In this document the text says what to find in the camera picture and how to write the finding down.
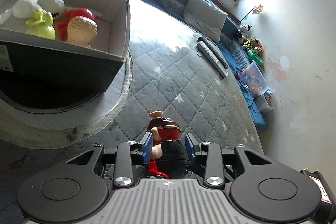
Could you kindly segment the small white container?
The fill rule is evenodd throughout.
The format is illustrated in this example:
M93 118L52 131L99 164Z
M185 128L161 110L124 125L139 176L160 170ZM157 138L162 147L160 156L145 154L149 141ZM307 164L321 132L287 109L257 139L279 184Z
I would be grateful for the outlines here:
M261 95L258 98L256 98L255 104L258 110L262 113L267 113L274 109L271 103L266 100L266 97L264 95Z

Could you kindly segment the black cardboard box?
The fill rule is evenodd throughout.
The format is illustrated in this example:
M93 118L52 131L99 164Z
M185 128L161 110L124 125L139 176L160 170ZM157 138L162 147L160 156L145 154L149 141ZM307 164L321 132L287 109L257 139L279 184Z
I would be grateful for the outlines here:
M29 91L104 92L126 60L129 48L128 0L63 0L54 21L55 38L28 33L27 20L43 28L40 10L53 12L50 0L1 0L9 15L1 25L4 88L22 82Z

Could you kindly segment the green frog toy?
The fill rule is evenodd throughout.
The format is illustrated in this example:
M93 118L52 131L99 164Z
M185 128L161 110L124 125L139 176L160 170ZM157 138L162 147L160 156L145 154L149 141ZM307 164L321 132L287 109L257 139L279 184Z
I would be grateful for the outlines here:
M54 20L50 12L36 9L34 11L34 18L26 20L26 24L28 25L26 34L55 40L56 33L53 23Z

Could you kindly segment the white remote control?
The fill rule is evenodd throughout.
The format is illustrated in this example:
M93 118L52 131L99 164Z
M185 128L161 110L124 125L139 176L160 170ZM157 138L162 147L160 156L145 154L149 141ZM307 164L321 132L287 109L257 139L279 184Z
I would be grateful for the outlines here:
M204 42L198 42L197 47L201 50L205 57L209 59L209 61L213 64L222 77L225 78L228 76L227 69L224 68L224 66L219 62L219 60L214 56L214 54L210 51Z

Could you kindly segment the grey cushion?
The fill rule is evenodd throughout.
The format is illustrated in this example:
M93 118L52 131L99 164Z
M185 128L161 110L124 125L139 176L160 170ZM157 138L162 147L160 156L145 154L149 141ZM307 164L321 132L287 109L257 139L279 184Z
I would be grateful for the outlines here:
M204 0L189 0L183 11L184 20L213 42L220 42L228 14Z

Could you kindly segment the white plush doll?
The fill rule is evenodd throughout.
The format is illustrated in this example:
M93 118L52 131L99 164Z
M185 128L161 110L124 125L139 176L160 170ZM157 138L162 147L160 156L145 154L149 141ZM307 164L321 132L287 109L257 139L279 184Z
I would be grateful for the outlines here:
M1 14L1 24L4 24L12 15L19 19L29 19L35 16L35 10L42 10L43 14L49 12L53 19L64 14L66 5L63 0L18 0Z

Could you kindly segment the red round toy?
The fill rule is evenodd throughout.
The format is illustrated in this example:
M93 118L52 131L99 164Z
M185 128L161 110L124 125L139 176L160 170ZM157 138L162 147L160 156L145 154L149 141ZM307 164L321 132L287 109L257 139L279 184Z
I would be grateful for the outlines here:
M83 24L83 22L86 21L95 23L95 20L100 18L100 16L87 8L73 8L67 10L65 17L65 20L57 23L59 37L64 42L68 38L68 30L70 28L76 28L77 24Z

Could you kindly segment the green plastic tub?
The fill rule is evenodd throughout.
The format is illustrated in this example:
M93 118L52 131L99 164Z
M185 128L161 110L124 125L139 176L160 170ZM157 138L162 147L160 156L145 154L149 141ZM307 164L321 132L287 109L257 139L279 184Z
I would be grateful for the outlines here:
M254 61L258 66L263 65L263 60L261 59L261 57L259 56L259 54L256 51L249 50L247 55L248 55L248 59L250 61Z

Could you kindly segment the plush toys pile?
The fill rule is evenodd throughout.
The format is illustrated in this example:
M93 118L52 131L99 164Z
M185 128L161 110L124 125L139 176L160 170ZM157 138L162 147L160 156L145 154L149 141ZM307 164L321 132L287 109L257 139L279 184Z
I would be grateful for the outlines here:
M260 40L256 38L249 38L248 32L251 30L252 26L249 24L241 25L236 31L236 37L238 38L239 44L242 49L248 53L252 50L256 52L259 56L262 56L264 53L263 45Z

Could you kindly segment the black remote control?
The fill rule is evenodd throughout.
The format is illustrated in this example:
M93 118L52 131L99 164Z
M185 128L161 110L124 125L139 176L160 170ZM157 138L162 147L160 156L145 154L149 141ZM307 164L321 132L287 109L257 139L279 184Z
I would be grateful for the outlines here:
M210 49L210 51L214 54L214 56L219 60L219 62L224 66L225 69L228 69L228 65L224 60L224 57L218 52L218 48L213 42L209 41L209 39L204 36L198 37L198 42L204 42L205 45Z

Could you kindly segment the clear plastic toy bin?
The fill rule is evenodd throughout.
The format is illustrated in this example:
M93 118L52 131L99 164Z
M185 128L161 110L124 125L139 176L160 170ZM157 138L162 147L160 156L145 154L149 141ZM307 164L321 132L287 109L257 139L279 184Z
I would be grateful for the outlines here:
M241 72L241 77L249 87L254 98L263 95L267 91L271 93L274 92L255 61L252 61L252 63Z

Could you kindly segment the pirate figurine toy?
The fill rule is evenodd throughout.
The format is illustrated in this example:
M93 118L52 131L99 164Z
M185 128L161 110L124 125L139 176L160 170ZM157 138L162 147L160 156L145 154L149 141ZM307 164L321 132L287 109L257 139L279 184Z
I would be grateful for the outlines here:
M184 144L179 140L182 132L179 124L165 118L162 111L149 113L151 121L147 131L152 134L148 173L159 178L183 178L190 166Z

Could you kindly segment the white round turntable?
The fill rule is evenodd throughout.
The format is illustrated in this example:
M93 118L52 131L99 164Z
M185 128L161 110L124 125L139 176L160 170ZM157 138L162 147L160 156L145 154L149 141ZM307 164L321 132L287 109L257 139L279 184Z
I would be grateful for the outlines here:
M123 108L133 78L130 53L104 93L72 110L52 114L28 113L1 100L1 141L28 149L68 147L96 135Z

